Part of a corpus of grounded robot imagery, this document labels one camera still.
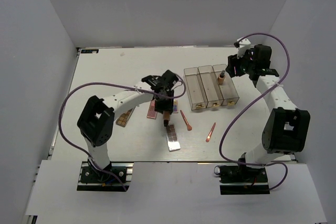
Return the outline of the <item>beige concealer tube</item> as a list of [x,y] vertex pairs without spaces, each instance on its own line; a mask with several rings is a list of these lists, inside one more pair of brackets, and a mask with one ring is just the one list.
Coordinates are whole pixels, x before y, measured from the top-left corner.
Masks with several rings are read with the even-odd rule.
[[168,127],[169,122],[170,122],[170,117],[171,117],[171,114],[169,113],[169,111],[164,111],[163,112],[163,124],[164,124],[164,127]]

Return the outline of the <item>foundation bottle with pump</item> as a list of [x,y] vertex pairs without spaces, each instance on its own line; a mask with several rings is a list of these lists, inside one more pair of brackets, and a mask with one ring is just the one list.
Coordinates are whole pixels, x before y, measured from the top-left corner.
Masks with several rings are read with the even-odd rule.
[[224,83],[224,80],[225,80],[225,73],[226,73],[226,71],[225,71],[225,70],[222,70],[222,71],[220,72],[220,74],[218,75],[218,77],[217,77],[217,82],[218,82],[219,85],[222,85],[222,84]]

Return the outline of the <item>orange makeup brush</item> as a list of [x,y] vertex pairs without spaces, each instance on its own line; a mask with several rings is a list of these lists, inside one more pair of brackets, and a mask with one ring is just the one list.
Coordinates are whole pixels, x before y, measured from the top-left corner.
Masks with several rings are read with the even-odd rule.
[[207,136],[207,138],[206,138],[206,140],[205,140],[206,143],[208,143],[208,142],[211,140],[211,137],[212,137],[212,134],[213,134],[213,132],[214,132],[215,126],[216,126],[216,123],[214,123],[214,124],[212,125],[211,130],[210,130],[210,132],[209,132],[209,134],[208,134],[208,136]]

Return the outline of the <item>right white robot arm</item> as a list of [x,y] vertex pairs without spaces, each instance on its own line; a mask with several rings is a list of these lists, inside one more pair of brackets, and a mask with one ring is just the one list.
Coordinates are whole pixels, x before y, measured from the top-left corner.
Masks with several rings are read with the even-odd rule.
[[272,49],[256,45],[240,47],[228,57],[230,77],[248,75],[264,99],[270,116],[261,134],[261,143],[242,155],[238,177],[247,182],[256,175],[254,166],[267,165],[284,155],[302,152],[306,143],[310,113],[299,109],[287,96],[276,69],[270,68]]

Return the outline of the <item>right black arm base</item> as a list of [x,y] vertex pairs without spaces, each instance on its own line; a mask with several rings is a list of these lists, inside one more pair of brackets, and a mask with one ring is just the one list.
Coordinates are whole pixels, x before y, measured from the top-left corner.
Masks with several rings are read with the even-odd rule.
[[217,165],[215,176],[219,177],[221,195],[266,195],[270,194],[265,168],[250,168],[243,165]]

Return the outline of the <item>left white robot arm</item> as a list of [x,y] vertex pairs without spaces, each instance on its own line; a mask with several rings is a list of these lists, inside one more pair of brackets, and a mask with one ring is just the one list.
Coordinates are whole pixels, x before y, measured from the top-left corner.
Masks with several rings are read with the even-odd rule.
[[142,103],[154,101],[154,110],[163,115],[167,127],[173,113],[174,86],[178,76],[167,70],[161,76],[146,76],[130,89],[125,88],[107,98],[96,95],[89,98],[77,122],[93,160],[93,176],[101,182],[110,178],[110,158],[107,141],[112,136],[113,124],[121,114]]

